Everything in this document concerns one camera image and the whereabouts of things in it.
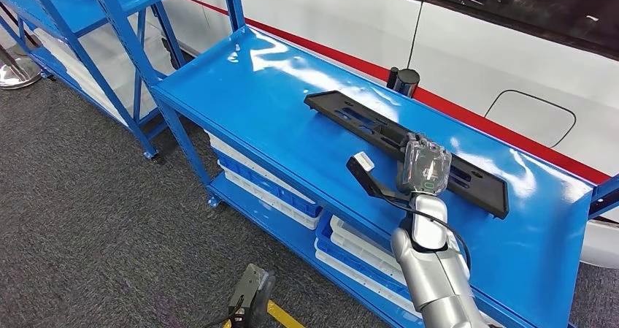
gray carpet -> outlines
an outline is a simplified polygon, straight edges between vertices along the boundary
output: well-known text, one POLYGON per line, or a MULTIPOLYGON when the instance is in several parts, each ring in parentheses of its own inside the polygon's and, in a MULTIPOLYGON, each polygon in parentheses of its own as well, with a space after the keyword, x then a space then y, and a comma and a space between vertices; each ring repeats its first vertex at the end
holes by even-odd
MULTIPOLYGON (((211 172, 206 135, 192 139, 211 172)), ((205 193, 168 131, 167 163, 60 82, 0 91, 0 327, 201 327, 247 263, 307 327, 385 327, 374 314, 205 193)), ((572 320, 617 327, 617 271, 583 265, 572 320)), ((274 321, 265 327, 278 327, 274 321)))

blue plastic crate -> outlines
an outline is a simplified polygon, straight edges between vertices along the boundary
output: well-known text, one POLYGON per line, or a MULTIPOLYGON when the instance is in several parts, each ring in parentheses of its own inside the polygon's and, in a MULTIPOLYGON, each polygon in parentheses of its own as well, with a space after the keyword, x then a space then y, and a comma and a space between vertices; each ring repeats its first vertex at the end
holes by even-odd
POLYGON ((282 201, 286 202, 290 206, 294 207, 295 209, 301 211, 302 213, 308 215, 311 218, 315 218, 320 215, 322 208, 318 206, 318 204, 312 204, 311 202, 308 202, 307 200, 294 194, 288 189, 285 189, 282 186, 278 185, 274 181, 265 178, 263 175, 260 175, 253 169, 245 166, 244 164, 238 162, 230 156, 227 156, 218 149, 213 148, 213 150, 214 152, 216 152, 221 166, 224 166, 225 168, 237 173, 246 180, 249 180, 257 186, 260 186, 265 191, 268 191, 270 194, 275 195, 282 201))
POLYGON ((316 238, 318 239, 316 246, 318 250, 327 253, 353 270, 371 278, 381 286, 410 300, 410 293, 405 285, 331 242, 331 234, 333 233, 331 217, 332 214, 325 212, 316 227, 316 238))

car window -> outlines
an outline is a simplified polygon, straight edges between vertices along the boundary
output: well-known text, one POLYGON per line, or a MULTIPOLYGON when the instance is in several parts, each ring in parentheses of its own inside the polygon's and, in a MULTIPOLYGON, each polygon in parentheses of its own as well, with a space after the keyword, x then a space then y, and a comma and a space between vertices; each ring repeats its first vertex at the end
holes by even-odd
POLYGON ((619 0, 444 1, 619 52, 619 0))

shelf unit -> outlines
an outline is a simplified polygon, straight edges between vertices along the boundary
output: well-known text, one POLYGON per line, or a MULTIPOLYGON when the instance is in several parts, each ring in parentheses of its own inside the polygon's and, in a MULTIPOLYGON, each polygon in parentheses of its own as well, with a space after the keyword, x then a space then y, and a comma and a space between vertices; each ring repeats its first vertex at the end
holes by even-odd
MULTIPOLYGON (((152 119, 158 116, 159 111, 155 108, 150 113, 140 116, 140 99, 142 81, 139 73, 135 75, 134 89, 134 110, 129 113, 120 102, 116 93, 112 90, 109 83, 105 80, 101 71, 88 55, 88 52, 80 44, 79 38, 84 36, 98 27, 107 23, 105 14, 101 9, 101 5, 97 0, 0 0, 2 4, 9 7, 18 16, 18 32, 13 31, 13 28, 0 18, 0 25, 7 30, 12 38, 28 52, 30 57, 35 60, 44 70, 46 75, 54 75, 63 80, 67 85, 73 88, 77 93, 86 98, 91 104, 98 107, 101 111, 108 114, 109 117, 125 126, 139 140, 144 148, 144 156, 148 159, 154 159, 157 156, 156 148, 151 144, 151 139, 162 132, 167 124, 161 122, 154 125, 149 131, 145 131, 145 126, 152 119), (65 42, 75 55, 81 60, 86 69, 90 72, 97 85, 101 87, 105 96, 112 103, 113 107, 120 114, 120 118, 116 118, 112 113, 106 110, 96 100, 91 98, 70 75, 67 74, 64 65, 58 61, 49 51, 43 47, 38 47, 29 50, 25 42, 24 23, 30 28, 41 28, 51 36, 65 42)), ((166 16, 165 9, 161 0, 116 0, 117 3, 123 6, 125 18, 129 15, 138 13, 137 37, 138 40, 144 43, 146 8, 152 7, 153 12, 157 16, 164 35, 171 45, 171 54, 174 62, 182 66, 185 61, 178 46, 178 42, 174 36, 172 27, 166 16)), ((156 74, 158 78, 165 78, 164 74, 156 74)))
POLYGON ((394 327, 422 322, 319 262, 315 234, 258 202, 218 175, 211 179, 178 115, 184 115, 329 213, 390 248, 403 218, 369 198, 346 168, 365 151, 373 175, 393 185, 396 162, 376 147, 310 110, 307 94, 339 90, 402 126, 421 131, 508 183, 510 214, 493 218, 446 191, 449 222, 472 254, 471 284, 480 309, 507 327, 567 327, 593 186, 545 161, 412 99, 352 74, 294 45, 245 25, 240 0, 226 0, 232 34, 159 80, 115 0, 100 0, 107 19, 191 166, 212 196, 225 201, 286 244, 394 327))

yellow floor marking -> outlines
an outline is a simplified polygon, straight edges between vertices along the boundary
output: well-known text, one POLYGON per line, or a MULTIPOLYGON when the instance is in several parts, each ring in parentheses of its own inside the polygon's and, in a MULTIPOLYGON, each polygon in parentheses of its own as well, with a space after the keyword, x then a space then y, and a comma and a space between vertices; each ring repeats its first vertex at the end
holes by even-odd
MULTIPOLYGON (((271 300, 269 300, 269 304, 266 306, 266 312, 273 316, 274 319, 277 319, 277 321, 286 328, 305 328, 303 324, 300 324, 297 320, 293 319, 292 316, 286 313, 286 311, 277 306, 277 304, 271 300)), ((223 328, 232 328, 232 324, 229 320, 226 321, 223 328)))

